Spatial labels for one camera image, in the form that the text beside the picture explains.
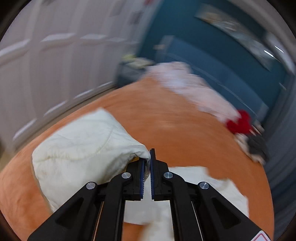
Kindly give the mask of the orange plush bed blanket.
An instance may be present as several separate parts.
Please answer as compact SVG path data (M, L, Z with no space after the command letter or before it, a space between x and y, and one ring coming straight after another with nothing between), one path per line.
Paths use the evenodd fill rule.
M1 171L1 212L20 240L26 240L50 215L34 179L33 150L71 121L104 108L158 160L174 166L204 166L216 179L228 178L248 198L249 217L274 236L273 201L264 168L253 162L214 116L183 96L144 78L80 108L23 147Z

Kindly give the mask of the dark grey knitted garment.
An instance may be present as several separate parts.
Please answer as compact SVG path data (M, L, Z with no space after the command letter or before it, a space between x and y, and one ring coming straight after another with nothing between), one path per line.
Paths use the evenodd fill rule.
M259 155L264 161L269 161L269 151L266 142L261 135L248 135L247 145L250 154Z

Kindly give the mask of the yellow-white items on nightstand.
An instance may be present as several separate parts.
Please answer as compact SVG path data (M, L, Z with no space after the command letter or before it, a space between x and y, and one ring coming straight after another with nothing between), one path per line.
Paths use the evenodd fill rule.
M134 54L126 54L122 57L121 61L123 64L134 69L144 69L154 65L154 61L143 57L137 57Z

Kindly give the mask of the white panelled wardrobe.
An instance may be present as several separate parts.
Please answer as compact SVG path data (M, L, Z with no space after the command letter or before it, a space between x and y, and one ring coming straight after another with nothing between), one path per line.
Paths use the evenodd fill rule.
M1 143L110 87L160 1L1 1Z

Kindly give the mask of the dark bedside table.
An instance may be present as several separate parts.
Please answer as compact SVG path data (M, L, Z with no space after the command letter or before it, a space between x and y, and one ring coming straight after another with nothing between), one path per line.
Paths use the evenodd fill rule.
M121 62L117 70L116 87L121 88L138 81L145 74L146 68L134 69Z

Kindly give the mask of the red garment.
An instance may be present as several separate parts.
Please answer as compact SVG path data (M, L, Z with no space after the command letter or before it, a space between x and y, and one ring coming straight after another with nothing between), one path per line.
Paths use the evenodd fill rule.
M227 129L232 133L241 133L248 135L253 130L251 125L251 117L245 110L239 110L240 118L236 121L228 120L226 122Z

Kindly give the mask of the white quilted padded garment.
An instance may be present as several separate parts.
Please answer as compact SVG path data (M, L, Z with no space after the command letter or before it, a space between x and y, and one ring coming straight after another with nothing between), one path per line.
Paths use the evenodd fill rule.
M88 182L102 184L125 171L136 157L149 159L135 140L106 110L100 108L59 129L32 154L41 192L52 212ZM151 199L147 187L140 202L127 202L125 222L143 225L140 240L173 240L170 204Z

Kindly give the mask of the blue-grey curtain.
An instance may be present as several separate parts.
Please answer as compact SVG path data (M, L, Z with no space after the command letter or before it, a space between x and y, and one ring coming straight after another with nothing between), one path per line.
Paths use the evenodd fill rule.
M295 76L286 81L264 124L269 161L264 166L274 210L274 240L295 217Z

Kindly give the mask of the white garment under grey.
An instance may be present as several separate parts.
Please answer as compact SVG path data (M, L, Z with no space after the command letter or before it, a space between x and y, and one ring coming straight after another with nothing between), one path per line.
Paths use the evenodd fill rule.
M248 135L261 135L262 136L262 133L260 132L260 130L258 128L256 128L255 126L252 126L252 128L253 128L253 130ZM234 140L239 145L240 149L244 152L244 154L246 154L253 162L259 163L260 165L264 166L266 164L266 161L264 161L264 159L261 156L252 155L249 153L248 145L247 145L247 136L248 135L236 133L234 135Z

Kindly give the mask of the blue upholstered headboard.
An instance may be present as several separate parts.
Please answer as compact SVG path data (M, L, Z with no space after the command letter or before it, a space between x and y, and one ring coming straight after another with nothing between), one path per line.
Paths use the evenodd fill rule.
M213 56L175 36L163 36L155 49L157 62L188 64L192 73L206 80L236 109L247 111L252 120L262 122L265 119L268 106L232 69Z

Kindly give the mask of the framed wall picture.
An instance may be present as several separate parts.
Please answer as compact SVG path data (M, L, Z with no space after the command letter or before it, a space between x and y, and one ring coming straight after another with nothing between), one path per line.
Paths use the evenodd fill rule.
M201 4L196 18L218 28L236 40L267 70L271 70L276 57L267 46L236 18L210 4Z

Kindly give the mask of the pink crumpled bedding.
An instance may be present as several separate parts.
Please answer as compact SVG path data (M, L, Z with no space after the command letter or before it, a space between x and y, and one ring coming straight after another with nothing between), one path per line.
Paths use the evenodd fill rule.
M221 123L237 121L241 114L203 78L194 75L184 62L159 63L147 67L146 76L152 77L165 88L183 96L201 112L209 113Z

